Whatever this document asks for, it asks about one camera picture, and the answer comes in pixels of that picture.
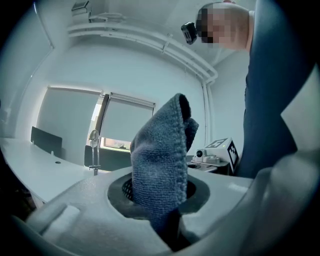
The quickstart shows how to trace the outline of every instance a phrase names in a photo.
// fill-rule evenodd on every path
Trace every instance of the white desk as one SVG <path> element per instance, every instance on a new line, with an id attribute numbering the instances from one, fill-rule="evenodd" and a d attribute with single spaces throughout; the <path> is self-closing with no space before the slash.
<path id="1" fill-rule="evenodd" d="M 94 175 L 88 167 L 62 160 L 27 140 L 0 138 L 0 147 L 17 178 L 33 196 L 45 203 L 73 184 Z"/>

